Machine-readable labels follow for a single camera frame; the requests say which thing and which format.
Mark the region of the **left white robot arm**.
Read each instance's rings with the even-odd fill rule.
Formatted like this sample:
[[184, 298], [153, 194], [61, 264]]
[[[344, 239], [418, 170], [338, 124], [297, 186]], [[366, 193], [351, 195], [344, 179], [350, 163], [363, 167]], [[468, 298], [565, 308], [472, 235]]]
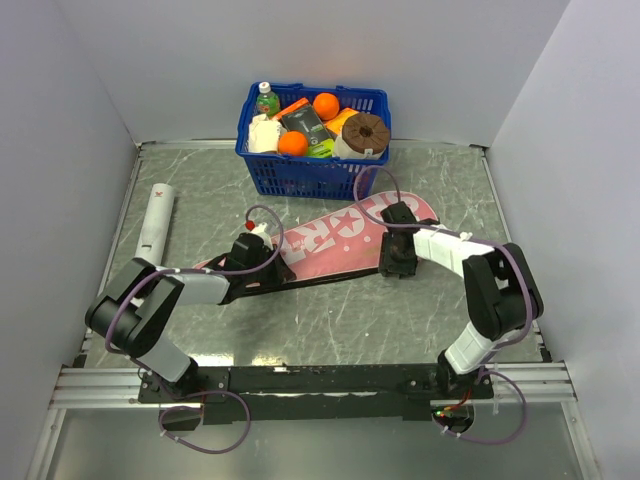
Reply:
[[142, 258], [130, 260], [93, 300], [85, 324], [124, 355], [156, 375], [177, 402], [202, 388], [198, 364], [164, 333], [173, 310], [191, 304], [226, 305], [269, 293], [296, 280], [275, 245], [255, 233], [242, 233], [230, 251], [200, 268], [166, 268]]

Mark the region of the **white shuttlecock tube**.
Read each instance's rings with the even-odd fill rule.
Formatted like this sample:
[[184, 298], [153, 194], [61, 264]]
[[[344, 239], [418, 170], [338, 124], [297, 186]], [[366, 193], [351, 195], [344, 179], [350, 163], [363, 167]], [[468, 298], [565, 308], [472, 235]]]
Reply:
[[152, 264], [162, 263], [175, 201], [175, 190], [166, 183], [152, 186], [134, 256]]

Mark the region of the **pink racket cover bag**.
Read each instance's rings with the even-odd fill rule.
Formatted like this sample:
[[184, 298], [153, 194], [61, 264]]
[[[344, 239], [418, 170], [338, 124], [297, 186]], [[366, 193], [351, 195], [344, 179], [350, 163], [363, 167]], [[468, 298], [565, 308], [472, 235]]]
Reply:
[[241, 297], [355, 279], [378, 272], [386, 228], [352, 204], [285, 232], [281, 258]]

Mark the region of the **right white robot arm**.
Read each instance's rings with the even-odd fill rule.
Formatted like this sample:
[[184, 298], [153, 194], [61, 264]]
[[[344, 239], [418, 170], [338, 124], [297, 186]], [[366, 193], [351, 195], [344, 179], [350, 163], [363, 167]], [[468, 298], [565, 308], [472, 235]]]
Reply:
[[385, 208], [379, 272], [413, 276], [420, 260], [462, 278], [469, 321], [437, 359], [435, 381], [448, 398], [458, 398], [478, 377], [481, 365], [526, 335], [544, 303], [522, 249], [514, 243], [479, 240], [437, 221], [419, 221], [399, 201]]

